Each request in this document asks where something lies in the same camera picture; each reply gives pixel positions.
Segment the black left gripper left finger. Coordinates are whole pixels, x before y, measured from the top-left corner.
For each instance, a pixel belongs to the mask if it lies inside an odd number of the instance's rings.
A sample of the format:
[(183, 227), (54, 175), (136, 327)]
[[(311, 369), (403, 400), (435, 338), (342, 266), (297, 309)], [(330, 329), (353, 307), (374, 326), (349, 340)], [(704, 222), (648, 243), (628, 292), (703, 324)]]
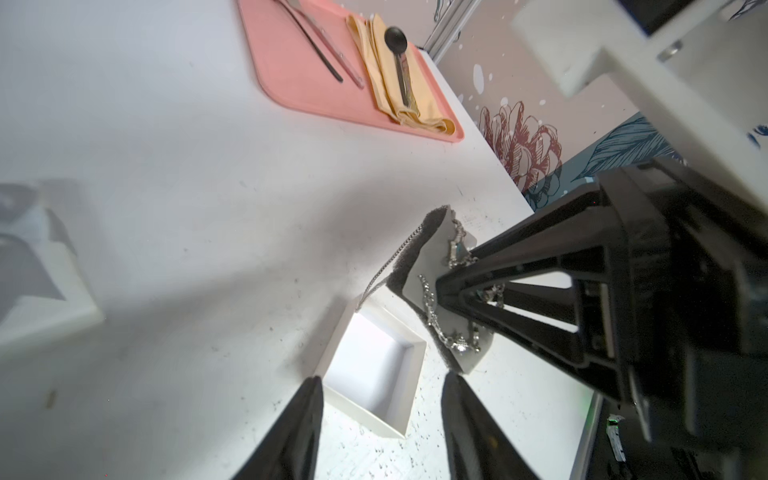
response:
[(323, 410), (322, 380), (308, 377), (233, 479), (314, 479)]

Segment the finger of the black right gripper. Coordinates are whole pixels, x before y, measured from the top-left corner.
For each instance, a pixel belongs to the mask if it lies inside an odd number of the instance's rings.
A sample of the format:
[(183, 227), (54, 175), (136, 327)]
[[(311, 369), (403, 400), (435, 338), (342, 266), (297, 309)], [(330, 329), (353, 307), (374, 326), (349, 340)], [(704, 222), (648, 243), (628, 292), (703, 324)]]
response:
[(606, 334), (597, 294), (580, 282), (569, 288), (507, 283), (501, 306), (485, 292), (438, 290), (438, 304), (506, 337), (585, 386), (606, 393)]
[(606, 270), (606, 206), (596, 183), (582, 185), (470, 252), (474, 262), (437, 280), (437, 294), (483, 290), (561, 271), (598, 281)]

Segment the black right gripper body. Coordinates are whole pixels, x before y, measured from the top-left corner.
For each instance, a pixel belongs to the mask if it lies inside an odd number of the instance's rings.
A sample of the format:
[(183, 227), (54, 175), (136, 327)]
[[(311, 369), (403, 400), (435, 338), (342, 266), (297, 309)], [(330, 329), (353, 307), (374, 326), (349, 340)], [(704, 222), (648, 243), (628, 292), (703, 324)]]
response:
[(595, 313), (573, 375), (636, 405), (672, 444), (767, 443), (767, 217), (694, 170), (655, 159), (572, 193), (600, 233), (584, 286)]

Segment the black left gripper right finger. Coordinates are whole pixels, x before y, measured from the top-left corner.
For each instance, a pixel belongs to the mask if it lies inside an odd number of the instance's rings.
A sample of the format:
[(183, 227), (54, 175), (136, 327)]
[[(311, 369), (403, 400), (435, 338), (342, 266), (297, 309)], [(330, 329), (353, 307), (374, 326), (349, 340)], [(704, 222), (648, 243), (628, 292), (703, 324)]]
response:
[(452, 479), (537, 479), (466, 380), (455, 372), (445, 377), (441, 413)]

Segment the white jewelry box base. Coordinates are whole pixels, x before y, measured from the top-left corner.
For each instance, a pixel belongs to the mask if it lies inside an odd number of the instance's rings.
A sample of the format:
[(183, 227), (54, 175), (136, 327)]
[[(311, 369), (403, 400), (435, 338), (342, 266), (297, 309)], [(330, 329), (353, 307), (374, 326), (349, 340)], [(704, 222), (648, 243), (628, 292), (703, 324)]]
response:
[(407, 435), (427, 340), (385, 306), (350, 301), (315, 375), (324, 398), (383, 438)]

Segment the grey foam insert card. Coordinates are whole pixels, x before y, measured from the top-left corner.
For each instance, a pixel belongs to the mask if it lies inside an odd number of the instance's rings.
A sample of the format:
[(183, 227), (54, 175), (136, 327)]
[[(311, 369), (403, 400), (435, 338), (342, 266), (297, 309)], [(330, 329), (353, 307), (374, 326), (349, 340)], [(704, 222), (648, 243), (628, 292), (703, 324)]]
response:
[(387, 288), (420, 318), (447, 367), (469, 374), (489, 350), (493, 334), (485, 327), (438, 305), (437, 279), (470, 263), (476, 244), (456, 218), (441, 206), (429, 212), (395, 255)]

